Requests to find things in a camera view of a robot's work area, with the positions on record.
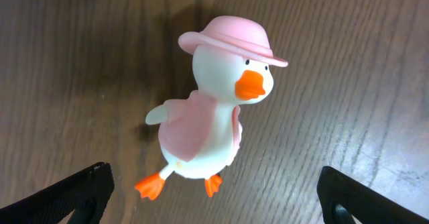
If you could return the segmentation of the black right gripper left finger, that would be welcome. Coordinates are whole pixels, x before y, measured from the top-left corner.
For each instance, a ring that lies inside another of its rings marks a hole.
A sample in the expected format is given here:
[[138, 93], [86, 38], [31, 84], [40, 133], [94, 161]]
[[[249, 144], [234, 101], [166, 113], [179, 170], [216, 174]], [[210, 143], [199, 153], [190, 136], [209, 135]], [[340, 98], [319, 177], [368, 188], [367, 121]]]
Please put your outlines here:
[[111, 165], [97, 162], [1, 209], [2, 223], [98, 224], [115, 188]]

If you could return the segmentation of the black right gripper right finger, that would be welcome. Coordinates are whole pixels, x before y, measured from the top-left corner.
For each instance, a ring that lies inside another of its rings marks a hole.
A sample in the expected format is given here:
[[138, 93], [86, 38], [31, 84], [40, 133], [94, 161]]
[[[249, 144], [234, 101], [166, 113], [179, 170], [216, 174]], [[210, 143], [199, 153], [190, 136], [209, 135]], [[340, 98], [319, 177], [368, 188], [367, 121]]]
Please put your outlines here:
[[322, 168], [316, 190], [325, 223], [428, 224], [426, 218], [330, 166]]

